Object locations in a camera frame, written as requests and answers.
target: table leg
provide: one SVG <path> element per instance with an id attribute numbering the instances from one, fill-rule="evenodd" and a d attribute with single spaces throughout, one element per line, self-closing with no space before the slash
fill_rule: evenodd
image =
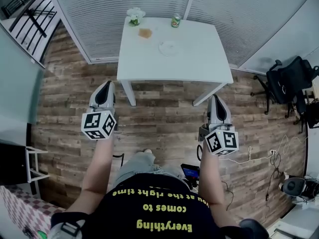
<path id="1" fill-rule="evenodd" d="M 193 106 L 197 106 L 197 105 L 201 104 L 202 102 L 204 102 L 206 99 L 208 99 L 211 95 L 216 93 L 218 90 L 220 90 L 225 85 L 226 85 L 226 83 L 220 83 L 214 89 L 204 92 L 198 98 L 196 98 L 196 100 L 193 101 Z"/>
<path id="2" fill-rule="evenodd" d="M 134 96 L 134 92 L 132 89 L 132 85 L 130 81 L 121 81 L 123 89 L 131 103 L 131 106 L 136 106 L 136 100 Z"/>

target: person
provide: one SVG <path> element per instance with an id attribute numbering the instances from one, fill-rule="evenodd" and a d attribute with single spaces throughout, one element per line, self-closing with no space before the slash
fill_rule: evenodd
<path id="1" fill-rule="evenodd" d="M 206 144 L 198 194 L 190 191 L 181 176 L 154 164 L 150 150 L 138 152 L 124 164 L 106 194 L 112 155 L 113 136 L 97 141 L 80 196 L 65 212 L 52 216 L 49 238 L 168 234 L 249 238 L 226 211 L 218 156 L 210 155 Z"/>

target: soda can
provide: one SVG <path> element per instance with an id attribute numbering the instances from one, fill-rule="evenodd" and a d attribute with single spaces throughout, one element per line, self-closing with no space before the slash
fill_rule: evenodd
<path id="1" fill-rule="evenodd" d="M 173 18 L 171 18 L 171 26 L 178 27 L 180 23 L 180 15 L 178 13 L 174 13 Z"/>

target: white table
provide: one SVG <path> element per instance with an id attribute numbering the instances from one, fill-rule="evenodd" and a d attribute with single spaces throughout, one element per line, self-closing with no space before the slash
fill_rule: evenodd
<path id="1" fill-rule="evenodd" d="M 214 82 L 211 90 L 200 95 L 197 106 L 227 83 L 233 83 L 228 61 L 213 25 L 181 20 L 178 28 L 170 18 L 143 18 L 139 26 L 129 26 L 125 19 L 117 79 L 132 106 L 136 106 L 130 81 L 172 80 Z M 140 28 L 153 34 L 145 39 L 138 36 Z M 165 56 L 159 50 L 162 42 L 173 41 L 177 54 Z"/>

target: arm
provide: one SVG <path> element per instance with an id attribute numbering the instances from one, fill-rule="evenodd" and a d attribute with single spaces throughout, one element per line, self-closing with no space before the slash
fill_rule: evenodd
<path id="1" fill-rule="evenodd" d="M 91 164 L 83 179 L 79 198 L 66 210 L 91 214 L 100 204 L 108 187 L 113 156 L 113 135 L 96 143 Z"/>
<path id="2" fill-rule="evenodd" d="M 208 202 L 211 214 L 220 228 L 226 226 L 238 227 L 226 211 L 218 156 L 210 155 L 206 141 L 204 141 L 200 163 L 198 193 Z"/>

